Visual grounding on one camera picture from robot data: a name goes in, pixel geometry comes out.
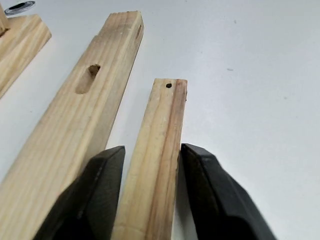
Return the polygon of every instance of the black clamp jaw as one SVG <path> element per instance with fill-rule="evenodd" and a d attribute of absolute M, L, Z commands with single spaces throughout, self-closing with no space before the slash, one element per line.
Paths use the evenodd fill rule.
<path fill-rule="evenodd" d="M 181 157 L 199 240 L 276 240 L 246 190 L 213 154 L 182 144 Z"/>
<path fill-rule="evenodd" d="M 250 196 L 214 155 L 182 144 L 180 157 L 199 240 L 276 240 Z M 124 146 L 91 158 L 57 198 L 33 240 L 109 240 L 124 158 Z"/>

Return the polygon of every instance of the metal ring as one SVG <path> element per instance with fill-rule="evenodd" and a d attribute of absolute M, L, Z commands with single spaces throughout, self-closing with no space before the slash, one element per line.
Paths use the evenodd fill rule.
<path fill-rule="evenodd" d="M 35 1 L 21 2 L 21 3 L 18 3 L 17 5 L 7 8 L 6 10 L 4 10 L 4 13 L 7 16 L 20 14 L 32 8 L 35 4 L 36 4 Z"/>

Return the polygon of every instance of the wooden stick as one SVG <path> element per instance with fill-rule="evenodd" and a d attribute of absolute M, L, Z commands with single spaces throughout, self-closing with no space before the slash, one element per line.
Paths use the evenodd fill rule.
<path fill-rule="evenodd" d="M 8 20 L 10 30 L 0 37 L 0 98 L 51 38 L 38 15 Z"/>
<path fill-rule="evenodd" d="M 75 65 L 0 186 L 0 239 L 30 240 L 58 195 L 104 150 L 143 35 L 113 13 Z"/>
<path fill-rule="evenodd" d="M 9 21 L 0 3 L 0 36 L 9 29 Z"/>
<path fill-rule="evenodd" d="M 186 80 L 154 81 L 112 240 L 171 239 L 186 96 Z"/>

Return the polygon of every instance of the pine wood strip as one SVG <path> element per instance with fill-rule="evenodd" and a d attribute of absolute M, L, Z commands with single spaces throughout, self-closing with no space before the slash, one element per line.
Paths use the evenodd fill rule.
<path fill-rule="evenodd" d="M 156 79 L 118 205 L 112 240 L 170 240 L 187 81 Z"/>
<path fill-rule="evenodd" d="M 0 37 L 0 98 L 51 38 L 38 15 L 11 17 Z"/>
<path fill-rule="evenodd" d="M 0 239 L 30 240 L 58 195 L 105 149 L 143 36 L 139 12 L 112 13 L 0 185 Z"/>
<path fill-rule="evenodd" d="M 9 29 L 9 21 L 0 3 L 0 36 Z"/>

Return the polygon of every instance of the white surface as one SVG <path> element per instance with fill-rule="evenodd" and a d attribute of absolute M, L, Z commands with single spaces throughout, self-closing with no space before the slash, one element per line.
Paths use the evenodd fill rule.
<path fill-rule="evenodd" d="M 0 100 L 0 176 L 109 13 L 131 10 L 144 37 L 107 144 L 125 145 L 124 174 L 154 78 L 187 79 L 182 142 L 218 157 L 278 239 L 320 239 L 317 0 L 38 0 L 22 14 L 52 39 Z M 191 219 L 175 236 L 193 239 Z"/>

